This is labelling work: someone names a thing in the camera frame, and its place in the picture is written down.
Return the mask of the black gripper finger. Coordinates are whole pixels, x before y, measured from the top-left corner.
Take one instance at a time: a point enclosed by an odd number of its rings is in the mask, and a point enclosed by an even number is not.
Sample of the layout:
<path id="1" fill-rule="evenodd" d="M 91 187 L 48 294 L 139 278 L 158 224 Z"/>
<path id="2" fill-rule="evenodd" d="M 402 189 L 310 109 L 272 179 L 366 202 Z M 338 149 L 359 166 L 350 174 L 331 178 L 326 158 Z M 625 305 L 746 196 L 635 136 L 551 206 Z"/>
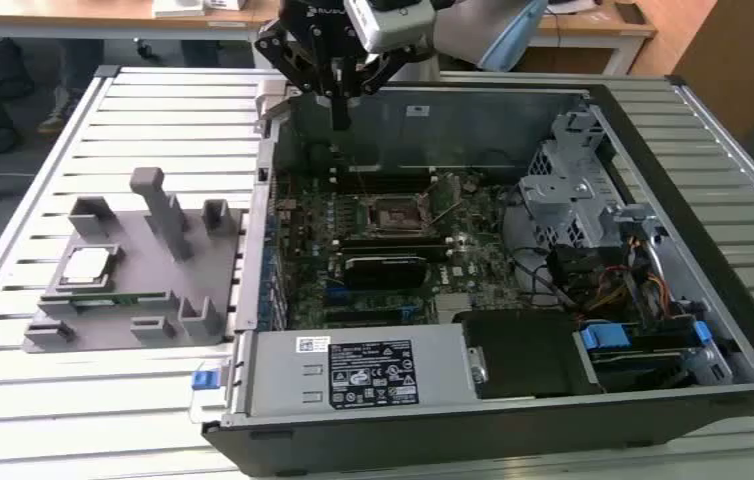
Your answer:
<path id="1" fill-rule="evenodd" d="M 342 130 L 351 127 L 350 101 L 362 95 L 375 94 L 388 83 L 402 67 L 418 59 L 418 48 L 406 46 L 359 65 L 358 59 L 344 57 L 342 60 Z"/>
<path id="2" fill-rule="evenodd" d="M 342 91 L 334 61 L 323 66 L 310 59 L 300 43 L 284 29 L 280 19 L 262 30 L 255 46 L 290 82 L 304 93 L 314 93 L 327 100 L 331 127 L 334 130 L 342 130 Z"/>

